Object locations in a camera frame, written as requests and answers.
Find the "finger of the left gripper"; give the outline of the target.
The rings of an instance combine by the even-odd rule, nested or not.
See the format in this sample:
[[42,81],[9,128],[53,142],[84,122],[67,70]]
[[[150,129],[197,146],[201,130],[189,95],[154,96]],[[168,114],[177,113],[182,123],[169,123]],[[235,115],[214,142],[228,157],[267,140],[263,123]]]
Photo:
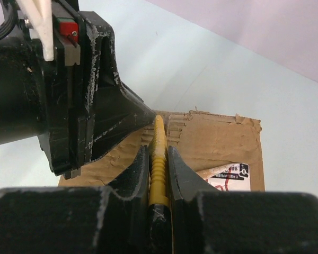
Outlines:
[[112,26],[95,12],[81,11],[86,25],[84,54],[86,135],[79,166],[101,159],[134,131],[152,124],[155,113],[121,80]]

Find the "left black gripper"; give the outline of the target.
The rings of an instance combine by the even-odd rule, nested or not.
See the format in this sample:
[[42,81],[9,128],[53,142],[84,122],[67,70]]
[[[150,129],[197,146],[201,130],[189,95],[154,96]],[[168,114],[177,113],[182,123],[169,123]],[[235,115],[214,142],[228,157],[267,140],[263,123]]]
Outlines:
[[47,118],[46,90],[59,84],[60,74],[54,70],[56,61],[44,61],[41,43],[30,40],[25,29],[18,28],[19,6],[16,1],[0,2],[4,22],[0,25],[0,145],[37,136],[45,152],[51,171],[70,179],[81,173],[72,166],[69,156],[61,159],[57,151],[65,152],[66,137],[51,138],[50,120]]

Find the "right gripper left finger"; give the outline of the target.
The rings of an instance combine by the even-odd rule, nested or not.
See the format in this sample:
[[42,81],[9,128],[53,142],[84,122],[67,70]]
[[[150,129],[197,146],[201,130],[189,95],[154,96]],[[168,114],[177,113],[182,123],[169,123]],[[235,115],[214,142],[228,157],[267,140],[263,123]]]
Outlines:
[[0,189],[0,253],[146,253],[149,152],[100,187]]

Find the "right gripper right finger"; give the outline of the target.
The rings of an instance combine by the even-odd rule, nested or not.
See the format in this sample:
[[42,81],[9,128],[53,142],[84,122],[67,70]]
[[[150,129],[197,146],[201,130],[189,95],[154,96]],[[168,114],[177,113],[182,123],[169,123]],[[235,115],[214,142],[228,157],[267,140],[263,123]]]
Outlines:
[[318,198],[222,192],[168,149],[175,253],[318,253]]

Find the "yellow utility knife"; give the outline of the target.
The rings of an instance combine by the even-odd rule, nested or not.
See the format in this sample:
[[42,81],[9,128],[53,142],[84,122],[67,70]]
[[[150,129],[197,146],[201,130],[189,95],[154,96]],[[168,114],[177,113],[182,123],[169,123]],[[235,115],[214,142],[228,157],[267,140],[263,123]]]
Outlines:
[[149,199],[147,237],[150,253],[172,252],[170,200],[167,194],[167,139],[164,120],[157,115],[149,144]]

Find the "brown cardboard express box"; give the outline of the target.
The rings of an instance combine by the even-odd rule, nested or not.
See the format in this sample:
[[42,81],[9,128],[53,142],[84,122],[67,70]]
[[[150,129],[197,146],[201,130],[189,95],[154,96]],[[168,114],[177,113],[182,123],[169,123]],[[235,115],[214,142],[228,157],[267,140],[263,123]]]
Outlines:
[[[250,166],[251,190],[265,190],[260,120],[202,111],[159,111],[158,114],[164,119],[168,144],[177,148],[191,169],[200,172],[243,162]],[[152,125],[130,134],[102,159],[82,167],[80,176],[69,180],[60,178],[59,185],[103,186],[109,183],[133,162],[139,147],[148,145],[152,137]]]

